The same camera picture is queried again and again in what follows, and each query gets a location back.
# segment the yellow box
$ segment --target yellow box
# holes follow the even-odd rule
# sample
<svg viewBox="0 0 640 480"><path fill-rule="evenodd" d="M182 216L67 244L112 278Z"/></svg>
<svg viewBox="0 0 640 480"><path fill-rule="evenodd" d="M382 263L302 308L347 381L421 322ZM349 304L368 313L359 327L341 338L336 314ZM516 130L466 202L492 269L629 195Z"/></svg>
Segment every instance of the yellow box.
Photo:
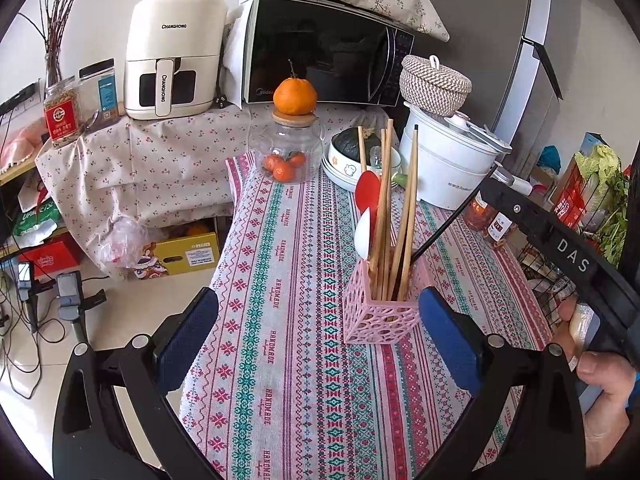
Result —
<svg viewBox="0 0 640 480"><path fill-rule="evenodd" d="M134 273L140 280L173 276L192 270L213 269L220 259L215 233L152 243L143 250Z"/></svg>

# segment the shelf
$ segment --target shelf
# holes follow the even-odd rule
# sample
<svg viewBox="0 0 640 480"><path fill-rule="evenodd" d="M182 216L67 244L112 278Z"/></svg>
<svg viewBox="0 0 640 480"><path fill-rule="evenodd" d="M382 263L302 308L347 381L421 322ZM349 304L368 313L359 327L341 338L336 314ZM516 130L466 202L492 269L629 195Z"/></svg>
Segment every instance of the shelf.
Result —
<svg viewBox="0 0 640 480"><path fill-rule="evenodd" d="M55 238L56 236L60 236L60 235L63 235L64 233L68 233L68 232L69 232L69 229L67 229L66 226L62 226L61 228L56 229L55 231L53 231L53 234L49 238L47 238L45 240L45 243L48 242L49 240L53 240L53 238ZM8 247L5 247L4 245L2 247L0 247L0 259L7 258L8 256L12 256L12 254L15 254L15 253L17 253L18 251L21 250L15 244L13 237L10 237L9 240L10 240L10 243L9 243ZM25 248L25 250L34 249L36 247L39 247L39 246L28 247L28 248Z"/></svg>
<svg viewBox="0 0 640 480"><path fill-rule="evenodd" d="M14 178L18 178L22 174L25 174L27 171L32 170L36 167L36 157L38 156L39 150L36 150L33 155L31 155L27 160L17 164L16 166L10 167L7 171L0 174L0 186L4 186L7 182L11 182Z"/></svg>

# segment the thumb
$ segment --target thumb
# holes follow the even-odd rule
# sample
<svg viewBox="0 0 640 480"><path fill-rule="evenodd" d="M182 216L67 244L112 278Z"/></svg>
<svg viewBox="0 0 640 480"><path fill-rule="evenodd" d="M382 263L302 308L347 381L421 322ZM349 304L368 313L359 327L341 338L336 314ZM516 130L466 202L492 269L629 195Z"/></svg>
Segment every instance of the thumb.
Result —
<svg viewBox="0 0 640 480"><path fill-rule="evenodd" d="M636 371L618 354L594 352L582 354L576 371L585 383L602 388L584 416L587 466L594 466L606 459L628 428L625 406L634 387Z"/></svg>
<svg viewBox="0 0 640 480"><path fill-rule="evenodd" d="M618 354L585 352L577 373L585 383L601 387L607 402L623 408L636 383L636 371Z"/></svg>

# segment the jar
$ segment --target jar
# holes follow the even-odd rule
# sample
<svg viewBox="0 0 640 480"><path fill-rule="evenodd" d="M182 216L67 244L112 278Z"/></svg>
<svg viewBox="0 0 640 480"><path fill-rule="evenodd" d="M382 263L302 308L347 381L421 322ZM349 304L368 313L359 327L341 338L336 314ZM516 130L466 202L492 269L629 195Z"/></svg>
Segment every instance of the jar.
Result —
<svg viewBox="0 0 640 480"><path fill-rule="evenodd" d="M507 243L507 236L515 228L516 224L502 213L498 213L492 219L489 226L482 232L482 236L491 248L497 249Z"/></svg>
<svg viewBox="0 0 640 480"><path fill-rule="evenodd" d="M502 166L495 169L493 177L499 182L511 187L514 183L514 177ZM497 211L482 200L482 194L478 191L475 198L466 206L462 213L465 224L472 231L483 231L489 227L495 218Z"/></svg>
<svg viewBox="0 0 640 480"><path fill-rule="evenodd" d="M313 114L288 116L273 112L273 123L249 134L247 147L255 166L273 182L313 179L322 162L322 126Z"/></svg>
<svg viewBox="0 0 640 480"><path fill-rule="evenodd" d="M44 115L54 148L65 146L80 136L82 112L75 76L45 90Z"/></svg>
<svg viewBox="0 0 640 480"><path fill-rule="evenodd" d="M82 122L89 132L112 126L120 120L113 58L80 70L79 94Z"/></svg>
<svg viewBox="0 0 640 480"><path fill-rule="evenodd" d="M517 184L514 186L515 178L504 168L498 168L494 174L497 174L496 178L502 181L504 184L507 182L503 181L505 178L505 174L510 176L510 184L508 186L513 187L517 192L519 192L522 196L529 196L531 194L531 186L522 186L521 184ZM505 243L507 243L507 236L516 228L516 224L514 224L511 220L509 220L502 213L498 213L494 210L494 216L491 218L488 226L483 229L482 236L484 240L489 244L489 247L493 249L497 249L498 247L502 247Z"/></svg>

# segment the patterned tablecloth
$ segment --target patterned tablecloth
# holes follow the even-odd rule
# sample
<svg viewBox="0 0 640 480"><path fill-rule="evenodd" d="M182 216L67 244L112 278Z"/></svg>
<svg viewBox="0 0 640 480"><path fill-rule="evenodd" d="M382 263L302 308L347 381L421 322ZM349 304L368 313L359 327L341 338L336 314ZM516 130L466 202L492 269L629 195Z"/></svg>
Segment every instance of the patterned tablecloth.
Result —
<svg viewBox="0 0 640 480"><path fill-rule="evenodd" d="M187 375L180 419L234 479L412 478L458 420L456 387L419 326L395 345L342 342L342 292L356 263L353 195L321 173L274 185L250 155L227 161L239 197L211 287L220 316ZM396 225L402 193L393 196ZM420 202L414 245L448 212ZM550 338L507 248L493 252L462 221L426 254L453 308L514 346ZM513 390L482 463L503 443Z"/></svg>
<svg viewBox="0 0 640 480"><path fill-rule="evenodd" d="M272 104L211 109L193 117L120 122L36 160L66 227L104 271L100 242L119 218L165 227L230 214L225 159L246 151L250 133L273 124ZM324 140L350 126L386 126L379 107L321 103Z"/></svg>

